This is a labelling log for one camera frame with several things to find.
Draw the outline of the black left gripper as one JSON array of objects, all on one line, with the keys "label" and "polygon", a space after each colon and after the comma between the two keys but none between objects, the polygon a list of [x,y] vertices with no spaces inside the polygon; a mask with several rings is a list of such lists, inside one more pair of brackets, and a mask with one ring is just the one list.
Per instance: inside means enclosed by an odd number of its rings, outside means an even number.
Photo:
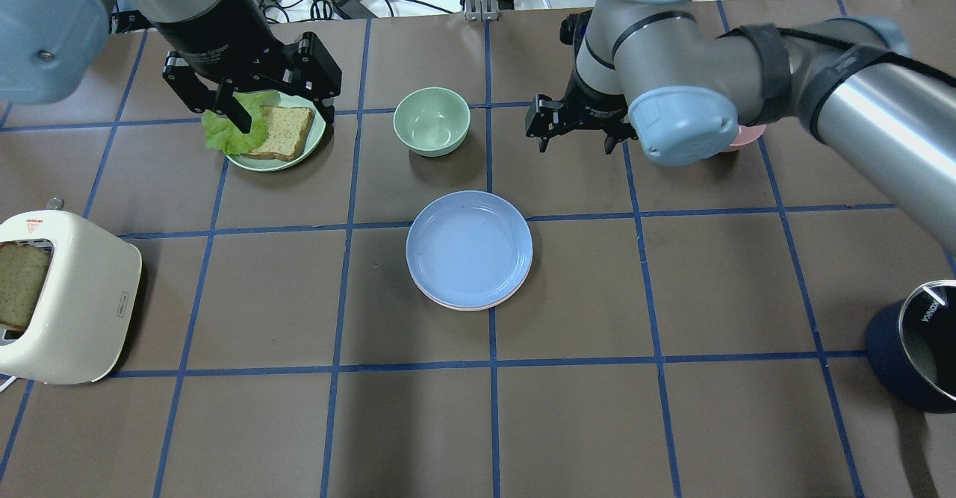
[{"label": "black left gripper", "polygon": [[214,111],[248,134],[243,101],[277,90],[306,98],[334,124],[342,71],[313,32],[281,42],[254,0],[131,1],[170,44],[163,76],[189,110]]}]

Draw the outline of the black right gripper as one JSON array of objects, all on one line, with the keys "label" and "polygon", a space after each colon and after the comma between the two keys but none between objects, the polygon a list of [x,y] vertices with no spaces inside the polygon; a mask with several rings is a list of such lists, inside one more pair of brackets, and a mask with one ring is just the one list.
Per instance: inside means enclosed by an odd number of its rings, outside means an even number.
[{"label": "black right gripper", "polygon": [[533,97],[524,131],[526,137],[536,138],[539,153],[546,153],[551,138],[579,130],[603,131],[603,151],[607,155],[614,153],[619,142],[638,140],[635,128],[627,121],[625,97],[595,90],[574,72],[563,97]]}]

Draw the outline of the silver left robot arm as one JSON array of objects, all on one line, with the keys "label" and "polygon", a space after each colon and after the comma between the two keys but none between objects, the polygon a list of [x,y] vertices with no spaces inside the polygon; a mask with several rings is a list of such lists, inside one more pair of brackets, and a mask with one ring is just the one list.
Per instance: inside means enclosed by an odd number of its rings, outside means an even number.
[{"label": "silver left robot arm", "polygon": [[[21,105],[71,96],[105,48],[117,0],[1,0],[2,98]],[[171,46],[163,77],[194,113],[252,128],[240,93],[276,90],[315,106],[327,123],[342,72],[311,32],[281,43],[253,0],[130,0]]]}]

